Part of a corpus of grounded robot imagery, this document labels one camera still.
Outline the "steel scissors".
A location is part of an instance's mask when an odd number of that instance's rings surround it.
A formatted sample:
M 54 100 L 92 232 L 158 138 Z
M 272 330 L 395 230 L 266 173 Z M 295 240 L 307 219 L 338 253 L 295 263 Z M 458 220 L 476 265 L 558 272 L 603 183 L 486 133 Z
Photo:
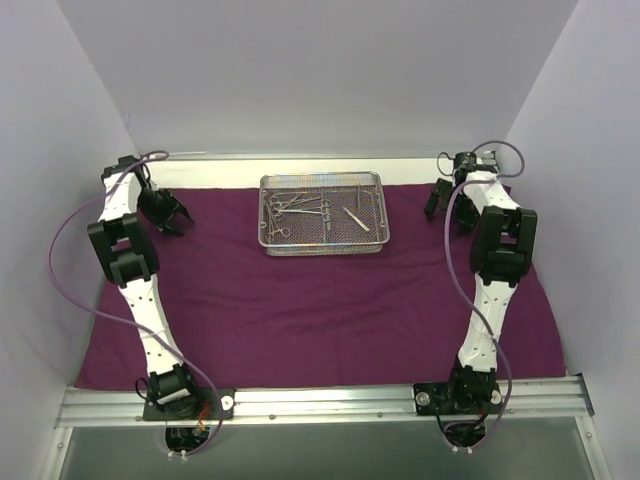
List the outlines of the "steel scissors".
M 305 209 L 274 209 L 271 211 L 274 217 L 283 218 L 285 215 L 317 215 L 324 216 L 321 210 L 305 210 Z

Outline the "purple cloth wrap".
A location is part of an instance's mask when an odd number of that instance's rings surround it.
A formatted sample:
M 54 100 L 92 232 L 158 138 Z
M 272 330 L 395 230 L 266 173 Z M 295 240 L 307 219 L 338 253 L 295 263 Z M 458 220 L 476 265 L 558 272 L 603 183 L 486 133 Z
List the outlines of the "purple cloth wrap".
M 385 188 L 381 252 L 301 258 L 259 245 L 256 190 L 179 191 L 192 229 L 150 230 L 178 347 L 220 388 L 446 380 L 468 328 L 471 239 L 444 239 L 428 191 Z

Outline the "metal mesh instrument tray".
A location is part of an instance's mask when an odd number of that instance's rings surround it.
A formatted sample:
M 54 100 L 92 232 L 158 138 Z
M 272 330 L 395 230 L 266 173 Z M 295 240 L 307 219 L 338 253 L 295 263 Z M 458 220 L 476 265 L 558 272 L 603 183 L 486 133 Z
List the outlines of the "metal mesh instrument tray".
M 361 209 L 356 211 L 356 186 L 360 185 Z M 371 171 L 265 175 L 259 186 L 258 241 L 270 256 L 359 255 L 380 252 L 390 240 L 390 228 L 380 176 Z M 297 208 L 321 210 L 324 216 L 274 217 L 267 202 L 276 197 L 289 200 L 320 197 Z M 369 228 L 365 232 L 343 210 L 348 208 Z M 278 236 L 268 243 L 267 221 L 273 219 L 291 230 L 289 238 Z

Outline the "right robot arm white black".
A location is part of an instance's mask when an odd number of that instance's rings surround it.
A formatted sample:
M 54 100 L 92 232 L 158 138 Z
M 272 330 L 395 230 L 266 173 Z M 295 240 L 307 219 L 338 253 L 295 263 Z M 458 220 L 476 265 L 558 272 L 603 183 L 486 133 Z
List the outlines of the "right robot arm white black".
M 436 182 L 424 212 L 433 220 L 437 209 L 444 211 L 445 259 L 459 293 L 452 230 L 474 235 L 469 253 L 474 297 L 462 296 L 471 308 L 469 327 L 443 390 L 447 406 L 464 413 L 476 404 L 502 402 L 496 382 L 499 340 L 511 298 L 532 265 L 538 214 L 511 198 L 496 163 L 481 161 L 474 151 L 459 152 L 451 161 L 450 178 Z

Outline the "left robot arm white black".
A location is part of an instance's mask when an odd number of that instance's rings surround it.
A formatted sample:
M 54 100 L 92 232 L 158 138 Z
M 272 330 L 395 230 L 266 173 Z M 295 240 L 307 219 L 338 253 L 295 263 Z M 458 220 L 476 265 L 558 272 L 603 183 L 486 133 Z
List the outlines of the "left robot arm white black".
M 141 158 L 119 158 L 101 179 L 104 206 L 87 234 L 106 280 L 118 288 L 139 327 L 147 369 L 142 397 L 160 414 L 190 419 L 200 411 L 202 395 L 170 332 L 159 294 L 159 257 L 143 222 L 182 236 L 178 219 L 193 219 L 170 190 L 155 186 Z

